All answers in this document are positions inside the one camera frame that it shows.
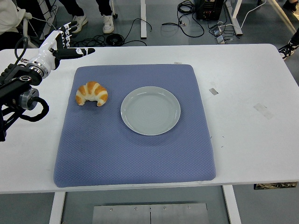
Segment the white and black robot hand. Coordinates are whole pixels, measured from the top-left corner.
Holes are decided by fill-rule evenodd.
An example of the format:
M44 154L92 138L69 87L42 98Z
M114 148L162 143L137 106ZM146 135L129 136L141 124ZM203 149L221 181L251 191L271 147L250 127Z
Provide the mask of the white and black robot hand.
M94 48L71 48L71 32L77 27L69 22L52 31L39 48L39 53L30 63L40 64L45 73L58 68L60 60L77 59L95 52Z

